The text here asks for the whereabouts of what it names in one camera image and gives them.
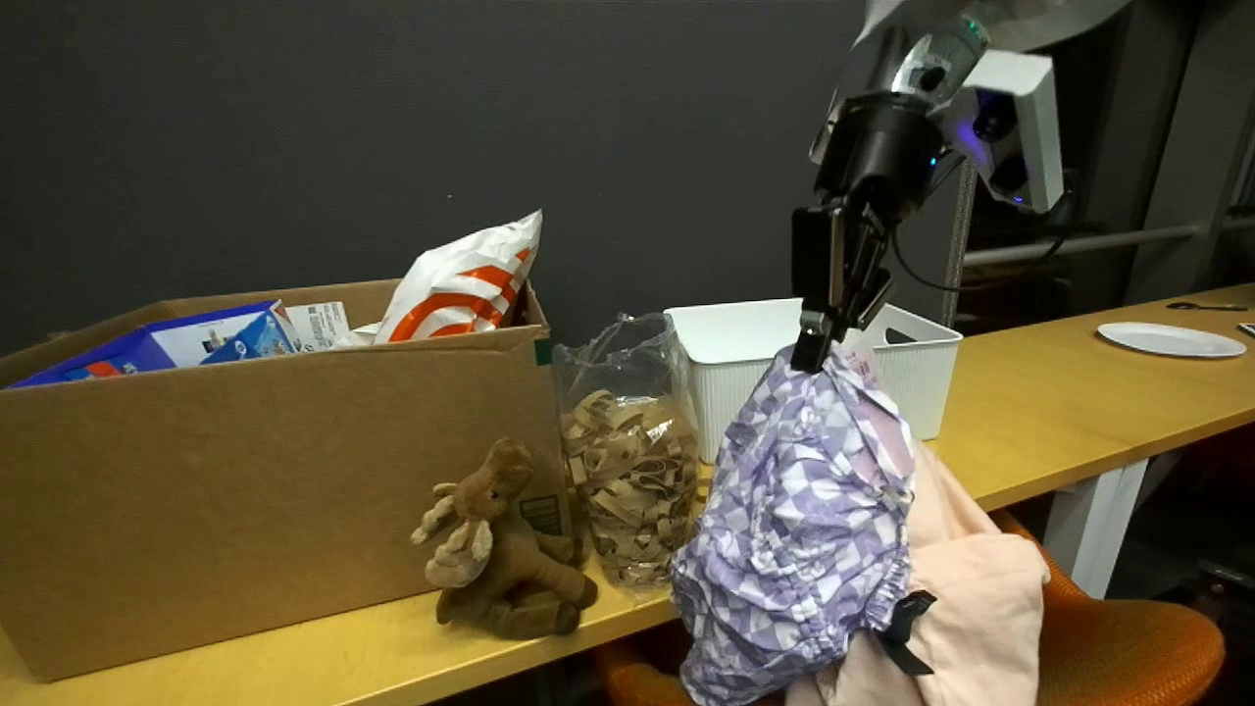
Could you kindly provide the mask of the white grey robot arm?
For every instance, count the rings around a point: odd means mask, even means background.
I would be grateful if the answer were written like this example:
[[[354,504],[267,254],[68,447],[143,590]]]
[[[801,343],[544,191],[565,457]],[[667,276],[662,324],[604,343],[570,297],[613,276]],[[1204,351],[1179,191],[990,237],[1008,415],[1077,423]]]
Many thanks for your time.
[[[897,229],[948,170],[1049,216],[1062,200],[1051,42],[1094,32],[1130,0],[854,0],[854,76],[808,149],[813,200],[792,211],[792,365],[833,351],[885,304]]]

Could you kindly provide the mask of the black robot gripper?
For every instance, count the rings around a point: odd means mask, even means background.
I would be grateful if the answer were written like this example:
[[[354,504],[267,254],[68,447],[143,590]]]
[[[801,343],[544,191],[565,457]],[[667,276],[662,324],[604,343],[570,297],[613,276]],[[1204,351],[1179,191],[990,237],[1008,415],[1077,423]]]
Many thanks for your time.
[[[834,107],[816,147],[813,195],[792,211],[792,365],[821,372],[833,353],[833,284],[842,284],[841,334],[864,330],[890,288],[885,251],[935,190],[947,152],[928,107],[864,94]]]

